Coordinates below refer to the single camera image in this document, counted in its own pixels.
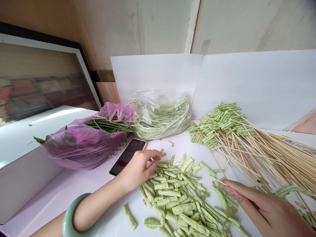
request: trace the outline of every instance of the plastic bag of green beans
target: plastic bag of green beans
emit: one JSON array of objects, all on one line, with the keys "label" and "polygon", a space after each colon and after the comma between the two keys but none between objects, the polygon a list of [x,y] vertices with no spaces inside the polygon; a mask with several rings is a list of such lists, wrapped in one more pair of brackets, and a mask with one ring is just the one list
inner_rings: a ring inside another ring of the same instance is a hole
[{"label": "plastic bag of green beans", "polygon": [[185,130],[191,123],[189,94],[177,96],[165,90],[146,89],[135,93],[135,132],[144,140],[163,138]]}]

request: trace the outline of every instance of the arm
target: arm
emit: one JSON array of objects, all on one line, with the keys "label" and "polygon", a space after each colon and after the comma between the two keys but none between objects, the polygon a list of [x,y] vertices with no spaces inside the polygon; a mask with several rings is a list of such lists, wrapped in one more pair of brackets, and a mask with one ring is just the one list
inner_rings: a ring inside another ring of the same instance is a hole
[{"label": "arm", "polygon": [[[100,216],[118,199],[142,185],[154,172],[162,153],[157,150],[135,152],[122,172],[103,187],[83,199],[73,214],[73,226],[78,232],[87,231]],[[147,161],[154,161],[146,168]],[[44,225],[31,237],[63,236],[62,223],[65,212]]]}]

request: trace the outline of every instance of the framed picture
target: framed picture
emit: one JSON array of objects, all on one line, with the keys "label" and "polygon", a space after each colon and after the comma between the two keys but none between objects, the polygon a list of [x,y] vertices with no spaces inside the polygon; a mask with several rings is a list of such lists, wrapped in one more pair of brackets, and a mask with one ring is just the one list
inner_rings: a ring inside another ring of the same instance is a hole
[{"label": "framed picture", "polygon": [[0,22],[0,127],[62,105],[99,110],[79,43]]}]

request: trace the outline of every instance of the hand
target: hand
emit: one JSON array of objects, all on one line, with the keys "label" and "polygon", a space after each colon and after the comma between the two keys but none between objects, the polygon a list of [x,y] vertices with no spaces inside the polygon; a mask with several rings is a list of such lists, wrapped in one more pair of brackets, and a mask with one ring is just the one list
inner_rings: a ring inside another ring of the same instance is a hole
[{"label": "hand", "polygon": [[230,193],[264,237],[316,236],[311,226],[283,198],[225,180],[221,187]]},{"label": "hand", "polygon": [[[137,151],[116,178],[120,179],[123,188],[130,192],[149,179],[162,156],[163,154],[157,150]],[[152,162],[148,168],[146,168],[147,161]]]}]

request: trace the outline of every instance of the clear plastic bag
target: clear plastic bag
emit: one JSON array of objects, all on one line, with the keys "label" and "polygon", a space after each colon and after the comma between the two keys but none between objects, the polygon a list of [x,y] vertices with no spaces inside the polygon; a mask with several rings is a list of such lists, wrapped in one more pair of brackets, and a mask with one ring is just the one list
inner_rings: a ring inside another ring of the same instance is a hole
[{"label": "clear plastic bag", "polygon": [[144,140],[163,138],[185,130],[191,123],[189,94],[177,96],[165,90],[146,89],[135,93],[133,121],[138,136]]},{"label": "clear plastic bag", "polygon": [[[119,122],[131,120],[133,108],[122,104],[107,102],[101,108],[98,116],[109,117],[112,120],[117,113]],[[101,119],[96,116],[76,119],[56,133],[50,135],[49,139],[41,146],[48,156],[58,165],[74,170],[92,170],[102,164],[109,154],[115,154],[123,147],[126,141],[125,132],[117,131],[108,133],[88,125],[92,119]]]}]

